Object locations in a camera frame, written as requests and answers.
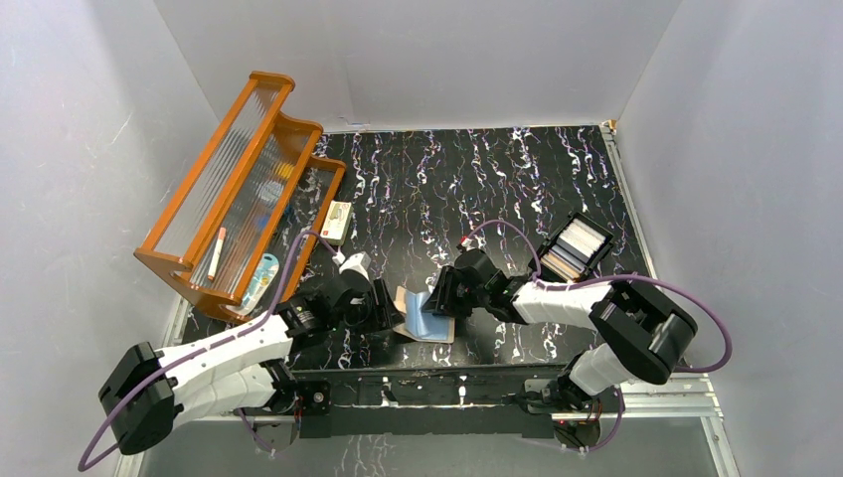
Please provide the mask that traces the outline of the beige leather card holder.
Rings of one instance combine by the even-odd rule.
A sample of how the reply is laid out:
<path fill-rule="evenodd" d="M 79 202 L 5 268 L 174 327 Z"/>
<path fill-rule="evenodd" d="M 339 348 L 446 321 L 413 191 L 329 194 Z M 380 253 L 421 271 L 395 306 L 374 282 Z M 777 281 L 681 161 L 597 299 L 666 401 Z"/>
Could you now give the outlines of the beige leather card holder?
<path fill-rule="evenodd" d="M 413 293 L 398 286 L 394 305 L 404 319 L 392 330 L 399 335 L 422 343 L 452 344 L 455 340 L 455 320 L 422 310 L 430 298 L 429 291 Z"/>

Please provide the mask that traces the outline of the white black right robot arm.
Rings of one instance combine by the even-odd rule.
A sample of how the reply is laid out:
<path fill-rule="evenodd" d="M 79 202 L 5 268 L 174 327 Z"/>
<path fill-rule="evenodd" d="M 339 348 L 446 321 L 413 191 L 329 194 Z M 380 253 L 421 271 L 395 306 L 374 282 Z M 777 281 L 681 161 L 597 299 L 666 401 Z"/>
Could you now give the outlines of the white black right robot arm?
<path fill-rule="evenodd" d="M 696 321 L 645 276 L 586 286 L 545 282 L 508 276 L 484 251 L 471 249 L 441 269 L 420 310 L 466 318 L 476 308 L 504 323 L 574 326 L 601 337 L 549 387 L 573 411 L 587 410 L 607 388 L 631 379 L 665 384 L 698 331 Z"/>

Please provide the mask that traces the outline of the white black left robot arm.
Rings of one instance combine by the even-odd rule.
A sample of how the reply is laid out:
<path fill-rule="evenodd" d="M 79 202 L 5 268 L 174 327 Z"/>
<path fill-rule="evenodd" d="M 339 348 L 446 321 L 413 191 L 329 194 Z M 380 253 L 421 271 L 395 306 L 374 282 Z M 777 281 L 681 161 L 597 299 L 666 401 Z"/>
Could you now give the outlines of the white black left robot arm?
<path fill-rule="evenodd" d="M 131 347 L 98 392 L 123 455 L 144 452 L 193 420 L 243 408 L 308 412 L 329 388 L 297 380 L 285 362 L 338 327 L 393 329 L 404 313 L 382 279 L 346 270 L 297 292 L 250 322 L 210 338 L 155 350 Z"/>

